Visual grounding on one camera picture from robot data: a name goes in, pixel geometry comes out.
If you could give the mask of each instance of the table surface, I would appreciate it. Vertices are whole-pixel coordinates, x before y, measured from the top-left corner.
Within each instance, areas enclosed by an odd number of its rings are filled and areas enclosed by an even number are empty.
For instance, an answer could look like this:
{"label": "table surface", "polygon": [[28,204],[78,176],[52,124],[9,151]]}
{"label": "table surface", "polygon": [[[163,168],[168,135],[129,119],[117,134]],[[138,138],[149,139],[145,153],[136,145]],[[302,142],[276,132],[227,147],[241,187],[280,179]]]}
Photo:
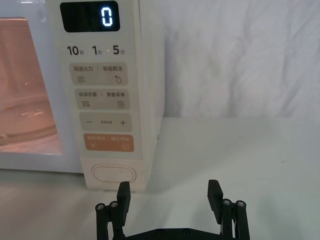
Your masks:
{"label": "table surface", "polygon": [[[209,179],[247,203],[251,239],[320,236],[320,126],[290,119],[165,118],[146,193],[132,193],[124,232],[193,228],[219,233]],[[0,170],[0,239],[94,240],[95,205],[80,174]]]}

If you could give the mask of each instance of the microwave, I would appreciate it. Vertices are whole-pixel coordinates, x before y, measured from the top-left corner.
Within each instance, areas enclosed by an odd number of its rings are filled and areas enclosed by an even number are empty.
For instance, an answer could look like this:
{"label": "microwave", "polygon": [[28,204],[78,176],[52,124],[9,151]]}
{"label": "microwave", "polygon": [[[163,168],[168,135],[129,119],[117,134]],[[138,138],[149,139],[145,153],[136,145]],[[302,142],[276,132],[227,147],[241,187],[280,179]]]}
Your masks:
{"label": "microwave", "polygon": [[156,0],[2,0],[0,169],[146,189],[165,106]]}

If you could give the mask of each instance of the white backdrop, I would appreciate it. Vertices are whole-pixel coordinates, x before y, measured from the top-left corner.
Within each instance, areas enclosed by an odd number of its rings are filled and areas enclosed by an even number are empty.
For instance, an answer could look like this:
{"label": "white backdrop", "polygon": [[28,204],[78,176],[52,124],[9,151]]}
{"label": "white backdrop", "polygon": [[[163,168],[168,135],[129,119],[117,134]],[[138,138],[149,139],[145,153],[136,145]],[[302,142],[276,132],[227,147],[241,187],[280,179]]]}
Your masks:
{"label": "white backdrop", "polygon": [[320,120],[319,0],[161,0],[167,117]]}

